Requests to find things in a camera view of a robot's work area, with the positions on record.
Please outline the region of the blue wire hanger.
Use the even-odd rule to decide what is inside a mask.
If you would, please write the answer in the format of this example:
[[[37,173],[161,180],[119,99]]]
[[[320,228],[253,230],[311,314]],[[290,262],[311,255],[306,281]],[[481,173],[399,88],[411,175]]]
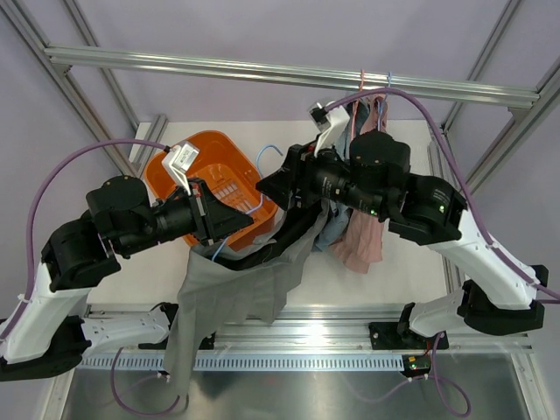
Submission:
[[[279,156],[283,157],[284,154],[282,153],[282,151],[280,150],[280,148],[278,146],[276,146],[275,144],[266,144],[264,145],[257,153],[256,158],[255,158],[255,167],[257,169],[257,173],[259,175],[259,180],[263,178],[263,172],[261,170],[261,166],[260,166],[260,159],[262,157],[262,154],[267,150],[267,149],[272,149],[274,150]],[[251,215],[253,213],[255,213],[257,210],[259,210],[262,206],[263,206],[263,202],[264,202],[264,195],[262,193],[260,193],[260,200],[257,206],[254,206],[252,208],[250,208],[247,212],[245,212],[246,215]],[[213,253],[211,260],[212,262],[215,262],[216,257],[219,255],[219,253],[224,249],[224,247],[226,246],[228,239],[230,236],[226,237],[220,244],[220,246],[215,250],[215,252]]]
[[[392,78],[393,78],[393,74],[391,72],[388,72],[388,77],[387,77],[388,88],[391,87]],[[386,116],[386,111],[388,107],[387,106],[388,98],[389,98],[389,94],[385,94],[378,107],[377,129],[379,131],[384,131],[386,129],[386,123],[384,122],[384,118]]]

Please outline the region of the light blue denim skirt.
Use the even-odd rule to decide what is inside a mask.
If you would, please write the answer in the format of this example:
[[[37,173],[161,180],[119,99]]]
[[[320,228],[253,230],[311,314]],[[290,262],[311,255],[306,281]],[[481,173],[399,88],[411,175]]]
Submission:
[[[346,123],[345,128],[339,138],[333,144],[340,158],[343,161],[348,160],[348,147],[354,138],[356,111],[354,111],[355,103],[345,106],[345,110],[349,113],[350,119]],[[329,204],[328,219],[315,239],[313,250],[326,252],[328,247],[337,241],[344,233],[349,223],[349,209],[340,203],[331,201]]]

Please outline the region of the grey skirt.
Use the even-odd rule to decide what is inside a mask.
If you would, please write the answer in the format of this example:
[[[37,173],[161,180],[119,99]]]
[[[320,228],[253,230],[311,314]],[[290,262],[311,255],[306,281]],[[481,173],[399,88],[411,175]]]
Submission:
[[[268,324],[276,319],[288,292],[300,285],[305,261],[327,219],[328,203],[323,200],[306,210],[291,209],[280,226],[255,244],[239,252],[225,247],[214,262],[213,247],[189,251],[164,355],[174,394],[188,395],[194,359],[205,337],[248,316]]]

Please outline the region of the pink skirt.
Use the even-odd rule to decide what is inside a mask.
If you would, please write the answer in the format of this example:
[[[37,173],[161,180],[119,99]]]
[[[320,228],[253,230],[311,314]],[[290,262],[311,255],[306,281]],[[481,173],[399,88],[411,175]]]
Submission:
[[[350,139],[372,130],[385,132],[388,105],[384,94],[376,94],[355,104],[350,122]],[[348,209],[346,229],[329,245],[332,253],[351,271],[367,274],[370,265],[382,261],[384,225],[373,215]]]

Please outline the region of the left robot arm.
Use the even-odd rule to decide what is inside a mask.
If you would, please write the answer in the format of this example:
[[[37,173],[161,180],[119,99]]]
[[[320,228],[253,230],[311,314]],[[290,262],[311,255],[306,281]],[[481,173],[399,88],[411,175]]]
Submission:
[[[144,182],[129,176],[114,177],[87,194],[88,210],[56,229],[43,247],[24,309],[1,324],[2,381],[55,377],[118,347],[164,342],[178,348],[187,342],[189,327],[174,318],[174,304],[101,320],[83,318],[78,306],[120,270],[119,257],[184,235],[214,244],[252,224],[251,216],[217,199],[203,179],[189,183],[192,192],[177,188],[156,204]]]

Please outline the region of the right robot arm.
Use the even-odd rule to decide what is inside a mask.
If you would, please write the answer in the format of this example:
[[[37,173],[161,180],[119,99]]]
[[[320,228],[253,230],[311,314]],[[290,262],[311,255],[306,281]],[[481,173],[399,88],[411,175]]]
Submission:
[[[471,208],[447,181],[410,170],[410,147],[371,130],[357,136],[343,160],[317,142],[292,145],[282,166],[257,190],[288,210],[328,199],[388,223],[390,232],[445,257],[466,275],[462,287],[428,303],[404,306],[392,323],[371,323],[375,349],[436,347],[438,336],[469,326],[493,336],[540,329],[545,308],[536,290],[548,280],[485,243]]]

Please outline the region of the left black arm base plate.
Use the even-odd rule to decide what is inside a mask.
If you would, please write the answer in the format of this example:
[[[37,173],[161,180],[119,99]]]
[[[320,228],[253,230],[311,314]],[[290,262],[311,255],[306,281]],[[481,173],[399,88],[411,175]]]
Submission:
[[[216,333],[206,336],[199,345],[199,350],[214,350]],[[142,350],[165,350],[167,348],[168,339],[164,339],[158,343],[141,343],[137,347]]]

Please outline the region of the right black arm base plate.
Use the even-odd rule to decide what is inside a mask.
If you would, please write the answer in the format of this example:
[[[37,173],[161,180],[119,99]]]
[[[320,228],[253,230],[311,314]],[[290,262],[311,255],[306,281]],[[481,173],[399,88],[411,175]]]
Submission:
[[[368,330],[373,350],[427,350],[437,339],[413,332],[408,322],[371,322]]]

